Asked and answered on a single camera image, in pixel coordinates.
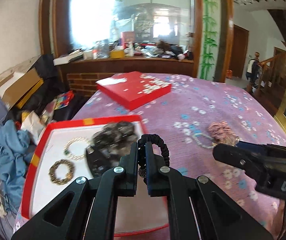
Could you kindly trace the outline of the red plaid scrunchie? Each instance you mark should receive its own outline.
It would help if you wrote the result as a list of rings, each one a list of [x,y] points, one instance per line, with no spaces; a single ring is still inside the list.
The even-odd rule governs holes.
[[[208,126],[208,132],[217,143],[230,144],[237,139],[236,134],[226,121],[211,123]]]

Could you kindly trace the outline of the red floral box lid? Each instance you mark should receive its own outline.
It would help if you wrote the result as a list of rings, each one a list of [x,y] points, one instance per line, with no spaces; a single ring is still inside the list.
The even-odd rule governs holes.
[[[96,81],[98,90],[132,111],[171,92],[172,84],[141,72],[116,74]]]

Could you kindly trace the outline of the black claw hair clip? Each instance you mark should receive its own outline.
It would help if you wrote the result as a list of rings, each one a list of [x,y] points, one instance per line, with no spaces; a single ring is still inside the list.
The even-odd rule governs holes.
[[[94,178],[102,176],[104,172],[112,168],[108,158],[95,146],[90,145],[86,148],[86,159]]]

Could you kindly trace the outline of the brown wooden door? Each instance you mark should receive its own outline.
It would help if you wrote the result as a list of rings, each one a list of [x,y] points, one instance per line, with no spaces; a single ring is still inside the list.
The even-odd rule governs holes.
[[[229,70],[232,71],[233,77],[241,78],[243,76],[244,64],[247,53],[249,31],[234,25],[233,28],[233,45]]]

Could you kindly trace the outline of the purple floral bedspread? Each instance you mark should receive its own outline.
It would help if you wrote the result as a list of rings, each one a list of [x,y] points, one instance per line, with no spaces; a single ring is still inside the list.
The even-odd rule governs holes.
[[[184,75],[158,74],[156,78],[172,85],[168,94],[129,111],[98,91],[74,116],[81,127],[50,130],[44,151],[33,158],[33,195],[24,198],[15,230],[64,189],[50,181],[48,170],[64,158],[63,148],[69,140],[90,138],[100,129],[90,125],[90,119],[137,115],[137,133],[160,135],[170,150],[172,168],[192,178],[209,177],[272,235],[278,234],[282,224],[279,200],[256,192],[255,181],[244,171],[215,161],[209,126],[225,122],[242,141],[286,146],[286,133],[279,124],[241,88]]]

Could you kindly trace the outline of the cardboard box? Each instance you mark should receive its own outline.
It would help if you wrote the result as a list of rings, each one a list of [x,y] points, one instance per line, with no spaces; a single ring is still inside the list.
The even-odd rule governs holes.
[[[0,85],[0,98],[7,109],[14,106],[22,108],[43,83],[35,68],[31,68],[25,74],[14,72],[9,80]]]

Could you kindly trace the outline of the wooden stair railing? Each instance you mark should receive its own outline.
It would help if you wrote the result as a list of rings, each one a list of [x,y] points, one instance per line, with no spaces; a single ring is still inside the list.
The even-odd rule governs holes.
[[[246,68],[246,79],[248,82],[245,90],[252,95],[260,96],[272,88],[277,76],[282,77],[286,73],[286,51],[274,48],[274,56],[260,61],[260,53],[255,52]]]

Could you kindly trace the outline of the wooden dresser counter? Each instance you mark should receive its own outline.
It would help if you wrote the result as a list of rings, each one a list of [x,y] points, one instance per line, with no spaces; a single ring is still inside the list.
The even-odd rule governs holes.
[[[197,76],[197,67],[193,61],[162,58],[144,58],[140,56],[122,59],[80,60],[58,65],[61,79],[99,80],[118,73],[142,72],[159,74],[182,74]]]

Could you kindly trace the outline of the dark grey mesh scrunchie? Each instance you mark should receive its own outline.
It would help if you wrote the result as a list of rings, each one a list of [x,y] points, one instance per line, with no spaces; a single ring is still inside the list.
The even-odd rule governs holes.
[[[131,145],[137,140],[135,126],[131,122],[110,122],[92,136],[91,146],[116,165],[121,157],[130,154]]]

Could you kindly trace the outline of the blue clothes pile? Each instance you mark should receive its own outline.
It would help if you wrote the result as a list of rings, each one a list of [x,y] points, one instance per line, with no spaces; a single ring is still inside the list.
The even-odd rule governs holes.
[[[7,114],[0,98],[0,235],[9,238],[21,226],[17,213],[35,145]]]

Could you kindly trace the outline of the leopard print scrunchie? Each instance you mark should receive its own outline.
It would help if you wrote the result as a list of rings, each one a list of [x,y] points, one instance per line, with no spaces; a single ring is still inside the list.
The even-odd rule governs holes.
[[[51,183],[65,185],[74,178],[74,172],[74,164],[67,159],[61,159],[50,167],[48,175]]]

